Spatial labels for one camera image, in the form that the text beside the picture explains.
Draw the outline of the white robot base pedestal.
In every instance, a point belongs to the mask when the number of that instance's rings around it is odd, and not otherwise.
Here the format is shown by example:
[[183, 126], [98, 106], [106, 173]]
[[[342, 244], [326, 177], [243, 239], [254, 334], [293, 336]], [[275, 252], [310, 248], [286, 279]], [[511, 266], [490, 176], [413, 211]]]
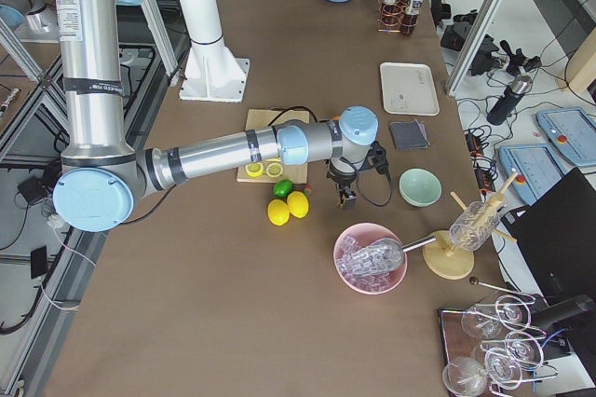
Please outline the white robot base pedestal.
[[250, 61], [237, 58], [224, 42], [216, 0], [179, 0], [191, 47], [180, 98], [240, 103]]

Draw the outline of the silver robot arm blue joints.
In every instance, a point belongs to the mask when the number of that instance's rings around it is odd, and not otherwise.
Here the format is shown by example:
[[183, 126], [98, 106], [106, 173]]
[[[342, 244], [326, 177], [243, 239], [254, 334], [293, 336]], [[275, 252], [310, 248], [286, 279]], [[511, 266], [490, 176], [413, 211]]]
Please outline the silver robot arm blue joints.
[[109, 230], [157, 191], [264, 159], [356, 163], [371, 152], [378, 119], [363, 106], [320, 123], [293, 120], [166, 151], [134, 150], [124, 130], [116, 3], [56, 0], [70, 142], [53, 203], [70, 226]]

